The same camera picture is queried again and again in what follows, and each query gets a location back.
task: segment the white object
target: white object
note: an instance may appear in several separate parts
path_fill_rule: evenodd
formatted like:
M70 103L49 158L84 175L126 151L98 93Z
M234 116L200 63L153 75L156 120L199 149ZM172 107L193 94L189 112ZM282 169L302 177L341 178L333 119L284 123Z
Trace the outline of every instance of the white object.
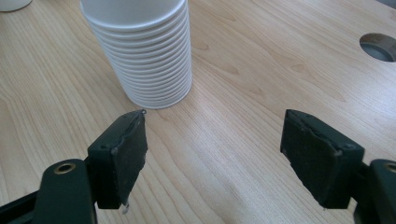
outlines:
M187 95L192 82L187 0L81 0L81 11L135 104L161 109Z
M26 7L32 0L0 0L0 11L14 11Z
M169 20L183 3L180 0L81 0L81 9L99 26L141 30Z

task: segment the wood grain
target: wood grain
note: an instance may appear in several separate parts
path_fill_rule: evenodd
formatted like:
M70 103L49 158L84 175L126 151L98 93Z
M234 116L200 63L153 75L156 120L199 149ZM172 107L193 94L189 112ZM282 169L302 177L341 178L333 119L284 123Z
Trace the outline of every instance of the wood grain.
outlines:
M323 210L279 153L287 108L313 114L396 160L396 65L366 55L396 37L374 0L190 0L193 85L147 113L147 163L127 215L100 223L353 223ZM38 189L44 170L86 148L128 100L78 0L0 14L0 205Z

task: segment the cup rim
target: cup rim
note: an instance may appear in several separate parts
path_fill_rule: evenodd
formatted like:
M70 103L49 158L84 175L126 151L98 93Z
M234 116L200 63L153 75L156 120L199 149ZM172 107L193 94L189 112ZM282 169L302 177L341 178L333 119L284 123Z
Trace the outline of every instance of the cup rim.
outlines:
M182 99L184 99L184 97L186 97L186 95L190 92L192 86L192 76L191 79L187 82L187 86L185 86L185 88L183 90L180 90L180 92L178 92L178 95L176 94L175 96L172 97L172 99L168 99L168 100L161 100L162 104L158 104L158 102L154 102L154 103L144 103L144 102L139 102L141 100L144 101L144 99L137 99L134 100L133 97L131 97L128 92L126 91L126 95L127 97L134 102L136 105L142 106L143 108L147 108L147 109L164 109L167 108L169 106L175 105L177 103L179 103Z
M142 96L142 95L138 95L138 94L136 95L130 91L129 91L129 93L133 94L136 98L139 98L140 100L144 100L144 101L148 101L148 102L164 101L164 100L167 100L171 97L175 97L178 94L180 94L186 88L186 85L188 85L188 82L189 81L186 79L184 83L181 83L181 85L178 86L176 89L174 89L172 92L165 94L165 95L162 94L162 96L159 96L159 97L153 97L153 96L147 97L146 95Z
M132 73L134 75L141 75L141 76L145 76L145 77L163 76L164 74L167 74L170 71L174 70L175 68L181 66L187 60L190 60L191 55L189 55L189 51L187 51L187 55L188 55L188 57L185 57L184 59L181 59L180 61L174 61L173 63L169 63L163 67L158 67L155 69L147 69L146 71L137 71L137 70L134 70L131 68L124 68L124 67L119 67L119 66L116 66L116 67L119 68L121 70L121 72L124 72L126 74Z
M173 27L180 21L184 21L184 17L188 17L188 8L187 5L184 5L183 8L178 11L169 21L166 21L158 26L154 26L148 29L140 30L140 31L127 31L127 30L120 30L120 31L113 31L108 30L106 27L97 26L95 23L92 23L90 20L87 20L88 24L92 29L101 31L104 35L110 36L112 38L145 38L145 36L153 36L165 32L166 30Z
M170 54L172 54L171 52L175 52L177 51L176 49L180 49L181 46L184 46L185 43L188 41L188 38L189 38L189 33L184 32L184 34L181 34L180 36L175 36L173 40L167 41L168 42L167 45L158 47L156 49L141 51L141 52L132 52L132 51L119 52L105 43L101 43L101 44L103 44L104 51L112 55L114 58L121 59L122 61L125 62L127 61L129 62L131 60L146 62L147 59L153 60L153 59L167 58Z
M176 79L177 78L183 79L183 77L186 76L186 74L188 74L190 67L191 67L191 64L187 63L183 67L178 69L173 75L159 79L159 80L151 80L151 83L141 83L138 81L138 79L128 79L126 77L123 77L122 75L117 75L117 77L119 79L122 79L122 81L130 84L130 86L134 90L137 90L142 94L145 94L146 93L145 91L148 91L147 88L151 88L149 91L158 91L158 90L163 90L164 86L166 86L166 84L176 85L175 83L179 82L179 80L176 80Z
M119 74L121 74L121 75L123 75L126 78L131 79L131 80L134 80L134 77L136 77L136 78L139 77L139 78L143 78L145 80L149 80L149 79L154 80L154 78L157 78L155 80L158 81L158 80L167 78L169 76L172 76L172 74L175 71L179 71L186 64L191 63L191 56L188 53L186 54L186 56L187 57L183 60L183 62L177 63L177 64L173 65L171 68L168 68L168 69L166 69L166 70L164 70L164 71L162 71L160 73L154 73L154 74L148 74L148 75L136 75L133 72L130 73L130 72L122 71L122 70L120 70L117 67L115 67L114 70L117 71Z
M187 5L187 0L180 0L177 4L176 7L174 7L170 12L168 12L167 14L165 14L164 16L161 16L160 18L157 18L155 20L143 23L143 24L137 24L137 25L117 25L117 24L111 24L111 23L106 23L104 21L100 21L97 20L96 18L88 15L86 13L86 11L84 10L84 6L82 4L82 2L80 2L80 10L82 12L82 14L84 15L84 17L86 18L86 20L93 22L94 24L96 24L99 27L103 27L105 29L108 30L112 30L112 31L141 31L141 30L145 30L154 26L157 26L159 24L162 24L164 22L169 21L173 15L175 15L182 7L183 5Z
M116 48L114 46L109 45L108 43L105 43L103 41L100 41L101 43L103 43L104 45L106 45L106 47L114 52L120 53L120 54L129 54L129 53L140 53L140 52L147 52L147 51L153 51L155 49L159 49L159 48L163 48L164 46L169 45L171 42L175 41L175 36L181 36L184 35L185 32L184 30L180 30L179 32L177 32L177 34L175 34L174 36L170 36L169 38L165 39L162 42L159 42L155 45L147 45L147 46L143 46L143 47L129 47L129 48L123 48L123 49L119 49Z
M172 27L171 29L167 30L162 34L151 36L150 38L131 39L130 41L126 39L125 40L111 39L111 37L103 34L102 31L98 31L95 29L92 29L92 32L96 35L96 38L98 40L106 43L108 46L112 48L143 48L146 46L153 46L162 43L163 41L172 38L174 35L177 35L180 32L186 31L188 29L190 29L188 20L184 20L184 21L180 21L180 23L176 24L174 27Z
M166 98L166 96L169 97L169 95L173 95L173 93L175 93L175 91L178 91L179 89L181 89L186 84L186 82L188 80L189 80L188 77L183 77L179 82L173 83L172 86L169 86L164 90L141 92L141 91L135 90L134 88L130 88L129 91L130 91L130 93L140 96L141 98L151 99L151 100L153 100L153 99L160 100L160 99Z
M136 70L136 68L139 68L137 70L148 70L159 67L160 65L164 65L165 62L171 63L176 58L179 58L180 55L187 53L190 49L189 44L189 40L185 40L185 43L179 43L179 45L177 45L175 48L164 54L148 57L145 59L122 58L121 55L108 51L106 52L106 55L116 66L132 70Z

